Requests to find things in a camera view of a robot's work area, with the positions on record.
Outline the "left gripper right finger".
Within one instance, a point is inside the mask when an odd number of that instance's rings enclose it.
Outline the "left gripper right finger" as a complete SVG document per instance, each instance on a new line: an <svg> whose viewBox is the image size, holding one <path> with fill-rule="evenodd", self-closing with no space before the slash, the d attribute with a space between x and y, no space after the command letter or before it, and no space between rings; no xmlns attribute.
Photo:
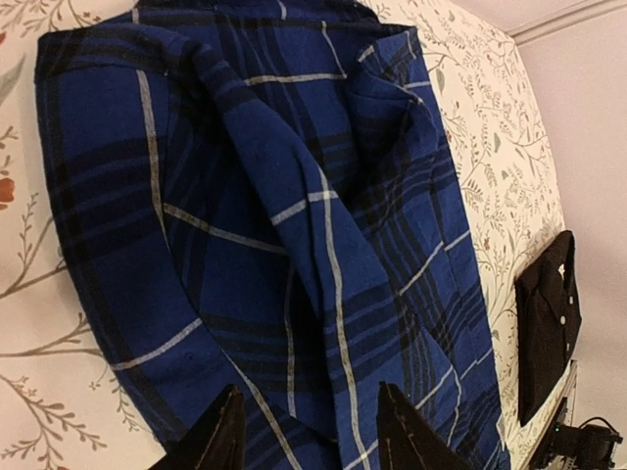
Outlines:
<svg viewBox="0 0 627 470"><path fill-rule="evenodd" d="M470 468L447 447L395 384L379 383L376 425L381 469Z"/></svg>

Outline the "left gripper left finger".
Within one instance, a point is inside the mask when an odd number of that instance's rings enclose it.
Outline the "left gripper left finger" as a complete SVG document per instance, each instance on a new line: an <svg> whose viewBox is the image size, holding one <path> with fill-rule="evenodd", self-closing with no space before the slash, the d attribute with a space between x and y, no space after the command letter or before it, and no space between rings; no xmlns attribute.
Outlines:
<svg viewBox="0 0 627 470"><path fill-rule="evenodd" d="M192 429L159 460L159 470L243 469L246 412L241 390L226 386Z"/></svg>

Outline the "blue plaid long sleeve shirt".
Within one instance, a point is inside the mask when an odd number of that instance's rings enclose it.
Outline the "blue plaid long sleeve shirt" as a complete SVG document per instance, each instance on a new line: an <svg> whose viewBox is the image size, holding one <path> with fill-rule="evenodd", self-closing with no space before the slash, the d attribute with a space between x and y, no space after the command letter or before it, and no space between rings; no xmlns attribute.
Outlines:
<svg viewBox="0 0 627 470"><path fill-rule="evenodd" d="M248 469L379 469L379 383L507 469L418 31L356 1L140 1L37 43L42 160L96 342L166 451L220 392Z"/></svg>

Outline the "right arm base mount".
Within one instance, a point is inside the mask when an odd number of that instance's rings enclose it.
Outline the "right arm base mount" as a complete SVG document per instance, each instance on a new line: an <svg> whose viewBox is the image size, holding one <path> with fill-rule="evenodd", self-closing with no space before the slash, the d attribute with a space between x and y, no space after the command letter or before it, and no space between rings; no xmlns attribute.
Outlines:
<svg viewBox="0 0 627 470"><path fill-rule="evenodd" d="M613 456L623 443L620 433L604 418L594 417L579 426L555 422L531 457L531 469L547 469L558 457L564 469L615 469Z"/></svg>

